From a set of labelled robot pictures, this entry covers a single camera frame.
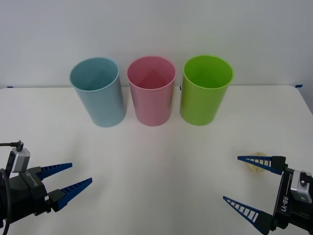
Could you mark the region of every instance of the small round object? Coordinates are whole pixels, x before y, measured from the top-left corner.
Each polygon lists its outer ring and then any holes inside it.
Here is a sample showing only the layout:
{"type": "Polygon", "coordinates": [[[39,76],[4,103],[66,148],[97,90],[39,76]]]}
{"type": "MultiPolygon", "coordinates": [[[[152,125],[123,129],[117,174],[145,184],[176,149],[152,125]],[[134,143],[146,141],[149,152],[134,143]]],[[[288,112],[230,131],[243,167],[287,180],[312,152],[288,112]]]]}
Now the small round object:
{"type": "MultiPolygon", "coordinates": [[[[251,154],[251,156],[267,156],[267,155],[265,153],[263,153],[263,152],[255,152],[255,153],[251,154]]],[[[260,162],[258,162],[258,160],[256,160],[256,162],[260,163],[260,164],[267,165],[267,166],[269,165],[268,161],[264,161],[264,163],[263,163],[263,160],[260,160],[260,162]]],[[[265,171],[263,168],[260,168],[260,167],[258,167],[256,165],[252,165],[252,164],[249,164],[249,163],[247,163],[246,165],[250,168],[250,170],[252,170],[254,172],[263,172],[263,171],[265,171]]]]}

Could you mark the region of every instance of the white tabletop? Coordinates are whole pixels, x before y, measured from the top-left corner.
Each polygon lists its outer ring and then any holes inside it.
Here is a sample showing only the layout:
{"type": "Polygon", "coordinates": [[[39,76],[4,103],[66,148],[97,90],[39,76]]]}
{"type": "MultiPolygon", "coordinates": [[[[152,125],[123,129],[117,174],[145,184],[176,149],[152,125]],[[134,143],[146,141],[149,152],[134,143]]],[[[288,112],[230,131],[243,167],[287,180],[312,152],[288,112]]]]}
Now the white tabletop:
{"type": "MultiPolygon", "coordinates": [[[[29,167],[73,162],[44,180],[48,192],[93,178],[64,209],[17,221],[10,235],[257,235],[223,196],[272,214],[280,176],[236,157],[262,151],[313,171],[313,117],[294,87],[232,86],[207,126],[181,118],[176,87],[159,127],[137,121],[123,89],[127,115],[112,128],[94,125],[72,88],[0,90],[0,142],[21,139],[29,167]]],[[[1,167],[9,151],[0,148],[1,167]]],[[[293,225],[274,233],[307,234],[293,225]]]]}

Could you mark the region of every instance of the cable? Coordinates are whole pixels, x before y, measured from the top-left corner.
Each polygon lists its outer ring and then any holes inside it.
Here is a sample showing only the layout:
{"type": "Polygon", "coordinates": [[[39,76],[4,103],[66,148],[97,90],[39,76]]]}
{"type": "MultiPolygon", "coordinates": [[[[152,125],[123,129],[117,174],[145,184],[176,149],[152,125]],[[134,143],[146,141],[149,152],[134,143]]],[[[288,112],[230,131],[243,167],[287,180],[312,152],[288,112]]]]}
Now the cable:
{"type": "Polygon", "coordinates": [[[3,179],[5,182],[5,189],[6,189],[6,201],[7,201],[7,217],[5,222],[5,227],[2,235],[7,235],[11,223],[11,217],[12,217],[12,198],[11,198],[11,187],[9,178],[5,172],[5,170],[2,168],[0,169],[0,173],[3,175],[3,179]]]}

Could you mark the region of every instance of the pink cup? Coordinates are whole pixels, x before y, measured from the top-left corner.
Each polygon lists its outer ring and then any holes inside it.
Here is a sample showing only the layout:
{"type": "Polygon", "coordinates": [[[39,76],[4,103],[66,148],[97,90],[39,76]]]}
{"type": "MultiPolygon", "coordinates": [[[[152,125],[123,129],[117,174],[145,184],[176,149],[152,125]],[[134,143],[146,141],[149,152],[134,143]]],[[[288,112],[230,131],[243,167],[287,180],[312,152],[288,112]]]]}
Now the pink cup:
{"type": "Polygon", "coordinates": [[[160,56],[135,60],[127,70],[137,119],[147,126],[164,124],[171,116],[176,70],[160,56]]]}

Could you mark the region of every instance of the cup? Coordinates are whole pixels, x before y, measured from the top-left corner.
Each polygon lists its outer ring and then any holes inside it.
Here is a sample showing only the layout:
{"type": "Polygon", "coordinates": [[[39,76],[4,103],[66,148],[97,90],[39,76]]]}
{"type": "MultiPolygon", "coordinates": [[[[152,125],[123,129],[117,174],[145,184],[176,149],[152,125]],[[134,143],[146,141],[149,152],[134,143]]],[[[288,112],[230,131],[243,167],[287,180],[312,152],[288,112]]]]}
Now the cup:
{"type": "Polygon", "coordinates": [[[219,57],[199,55],[187,61],[183,72],[180,114],[190,124],[209,124],[232,81],[232,67],[219,57]]]}
{"type": "Polygon", "coordinates": [[[160,56],[135,60],[127,70],[137,119],[147,126],[164,124],[171,116],[176,70],[160,56]]]}
{"type": "Polygon", "coordinates": [[[96,125],[111,127],[124,119],[119,68],[113,60],[95,57],[80,62],[71,71],[70,82],[96,125]]]}

